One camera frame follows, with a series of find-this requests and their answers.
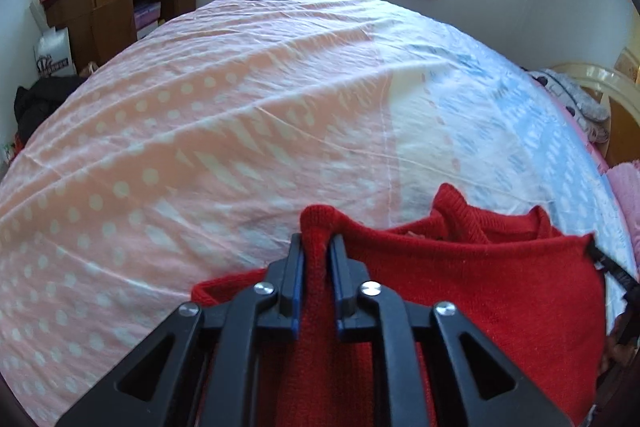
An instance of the red sweater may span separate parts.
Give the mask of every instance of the red sweater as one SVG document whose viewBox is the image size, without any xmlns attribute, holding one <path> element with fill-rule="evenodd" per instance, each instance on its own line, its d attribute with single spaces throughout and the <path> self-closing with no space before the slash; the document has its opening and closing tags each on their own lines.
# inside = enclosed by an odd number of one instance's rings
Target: red sweater
<svg viewBox="0 0 640 427">
<path fill-rule="evenodd" d="M 306 208 L 300 226 L 300 339 L 263 351 L 260 427 L 373 425 L 370 348 L 337 341 L 325 266 L 337 233 L 373 280 L 416 303 L 454 302 L 576 425 L 588 413 L 606 334 L 604 283 L 584 253 L 590 236 L 563 236 L 538 206 L 525 216 L 474 208 L 451 185 L 429 217 L 397 229 L 367 229 L 321 205 Z M 200 283 L 192 298 L 215 305 L 263 275 Z"/>
</svg>

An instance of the pink bedsheet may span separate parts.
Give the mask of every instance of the pink bedsheet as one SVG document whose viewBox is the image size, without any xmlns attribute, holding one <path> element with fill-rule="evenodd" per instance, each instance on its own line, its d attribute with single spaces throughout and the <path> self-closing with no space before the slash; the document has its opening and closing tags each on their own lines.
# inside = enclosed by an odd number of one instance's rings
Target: pink bedsheet
<svg viewBox="0 0 640 427">
<path fill-rule="evenodd" d="M 312 203 L 389 228 L 449 182 L 505 214 L 542 204 L 624 257 L 590 158 L 526 76 L 378 0 L 217 0 L 165 24 L 94 74 L 0 185 L 7 383 L 52 426 L 194 283 L 284 256 Z"/>
</svg>

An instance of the white polka dot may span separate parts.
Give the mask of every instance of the white polka dot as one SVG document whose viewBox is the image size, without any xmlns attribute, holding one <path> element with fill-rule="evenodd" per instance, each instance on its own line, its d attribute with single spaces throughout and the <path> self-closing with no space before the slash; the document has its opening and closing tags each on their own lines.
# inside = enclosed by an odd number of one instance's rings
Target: white polka dot
<svg viewBox="0 0 640 427">
<path fill-rule="evenodd" d="M 116 182 L 113 185 L 113 194 L 119 199 L 129 196 L 129 184 L 127 182 Z"/>
<path fill-rule="evenodd" d="M 79 344 L 71 342 L 67 347 L 74 357 L 80 357 L 82 355 L 82 347 L 80 347 Z"/>
<path fill-rule="evenodd" d="M 72 272 L 65 273 L 65 286 L 68 288 L 73 288 L 76 285 L 76 275 Z"/>
<path fill-rule="evenodd" d="M 117 232 L 116 226 L 113 223 L 105 223 L 102 226 L 102 235 L 104 237 L 111 237 Z"/>
<path fill-rule="evenodd" d="M 172 132 L 166 132 L 157 137 L 158 141 L 162 143 L 173 143 L 175 140 L 175 134 Z"/>
<path fill-rule="evenodd" d="M 89 335 L 89 345 L 96 351 L 104 349 L 104 341 L 98 333 L 92 333 Z"/>
<path fill-rule="evenodd" d="M 56 312 L 56 322 L 60 325 L 60 326 L 66 326 L 67 324 L 67 318 L 66 318 L 66 313 L 63 312 L 62 310 L 58 310 Z"/>
<path fill-rule="evenodd" d="M 109 155 L 102 158 L 102 160 L 100 160 L 100 163 L 98 163 L 98 165 L 100 166 L 100 169 L 104 171 L 108 171 L 109 169 L 111 169 L 111 167 L 113 167 L 114 163 L 115 163 L 115 158 L 113 157 L 113 155 Z"/>
<path fill-rule="evenodd" d="M 93 387 L 95 385 L 95 383 L 98 381 L 98 377 L 96 377 L 93 373 L 90 373 L 89 371 L 87 371 L 84 374 L 85 378 L 86 378 L 86 384 L 89 387 Z"/>
<path fill-rule="evenodd" d="M 65 387 L 66 390 L 70 393 L 76 394 L 78 392 L 78 385 L 76 384 L 76 381 L 71 377 L 65 378 Z"/>
<path fill-rule="evenodd" d="M 90 246 L 91 246 L 91 239 L 89 238 L 89 235 L 85 233 L 81 233 L 78 236 L 78 248 L 82 248 L 83 250 L 86 250 Z"/>
<path fill-rule="evenodd" d="M 36 391 L 40 396 L 45 396 L 45 394 L 47 394 L 47 390 L 44 388 L 40 380 L 36 380 L 33 383 L 33 386 L 36 388 Z"/>
<path fill-rule="evenodd" d="M 93 262 L 85 264 L 84 265 L 84 270 L 89 275 L 94 275 L 94 276 L 98 275 L 98 273 L 100 273 L 100 267 L 97 264 L 93 263 Z"/>
<path fill-rule="evenodd" d="M 143 152 L 145 152 L 145 145 L 143 143 L 133 144 L 127 149 L 127 152 L 129 152 L 129 154 L 132 156 L 139 156 Z"/>
<path fill-rule="evenodd" d="M 135 346 L 139 340 L 133 336 L 127 328 L 113 328 L 114 336 L 122 343 L 124 346 L 129 348 Z"/>
<path fill-rule="evenodd" d="M 46 291 L 47 296 L 49 296 L 49 298 L 53 298 L 56 296 L 56 283 L 54 283 L 53 281 L 49 281 L 45 286 L 44 286 L 44 291 Z"/>
<path fill-rule="evenodd" d="M 132 227 L 135 227 L 136 225 L 140 225 L 143 219 L 144 219 L 144 214 L 142 213 L 142 210 L 134 210 L 132 213 L 129 214 L 129 223 L 131 224 Z"/>
<path fill-rule="evenodd" d="M 72 206 L 68 212 L 66 213 L 67 217 L 69 218 L 69 222 L 70 223 L 75 223 L 76 221 L 78 221 L 80 219 L 80 211 Z"/>
<path fill-rule="evenodd" d="M 104 293 L 98 293 L 98 295 L 95 296 L 95 301 L 98 306 L 102 306 L 103 308 L 111 306 L 111 299 Z"/>
<path fill-rule="evenodd" d="M 93 194 L 90 198 L 89 198 L 89 206 L 91 207 L 92 210 L 95 210 L 96 212 L 98 212 L 99 210 L 102 210 L 102 197 L 100 194 Z"/>
<path fill-rule="evenodd" d="M 50 353 L 54 362 L 62 362 L 62 352 L 57 347 L 52 347 Z"/>
<path fill-rule="evenodd" d="M 160 181 L 158 171 L 155 169 L 145 169 L 144 172 L 142 172 L 142 181 L 145 182 L 146 185 L 156 185 Z"/>
<path fill-rule="evenodd" d="M 121 247 L 113 249 L 113 264 L 116 266 L 122 266 L 124 264 L 125 253 Z"/>
<path fill-rule="evenodd" d="M 76 172 L 76 174 L 74 174 L 74 179 L 78 183 L 84 183 L 88 177 L 89 177 L 89 174 L 87 174 L 87 171 L 84 168 L 79 169 L 79 171 Z"/>
</svg>

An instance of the polka dot bedsheet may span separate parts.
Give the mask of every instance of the polka dot bedsheet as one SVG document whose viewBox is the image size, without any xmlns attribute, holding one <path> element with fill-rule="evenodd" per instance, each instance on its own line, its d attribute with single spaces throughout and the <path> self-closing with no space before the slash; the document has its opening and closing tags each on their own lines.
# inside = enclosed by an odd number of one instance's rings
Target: polka dot bedsheet
<svg viewBox="0 0 640 427">
<path fill-rule="evenodd" d="M 95 73 L 2 181 L 0 371 L 53 426 L 194 283 L 284 256 L 306 205 L 392 227 L 443 182 L 632 270 L 606 179 L 505 58 L 379 0 L 217 0 Z"/>
</svg>

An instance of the pillow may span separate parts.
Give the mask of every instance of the pillow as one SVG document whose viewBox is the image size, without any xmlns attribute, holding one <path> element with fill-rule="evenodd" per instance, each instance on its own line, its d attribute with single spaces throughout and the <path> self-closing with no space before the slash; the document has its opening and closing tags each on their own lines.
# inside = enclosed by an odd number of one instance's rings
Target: pillow
<svg viewBox="0 0 640 427">
<path fill-rule="evenodd" d="M 626 226 L 631 234 L 636 264 L 640 266 L 640 163 L 621 163 L 607 171 Z"/>
</svg>

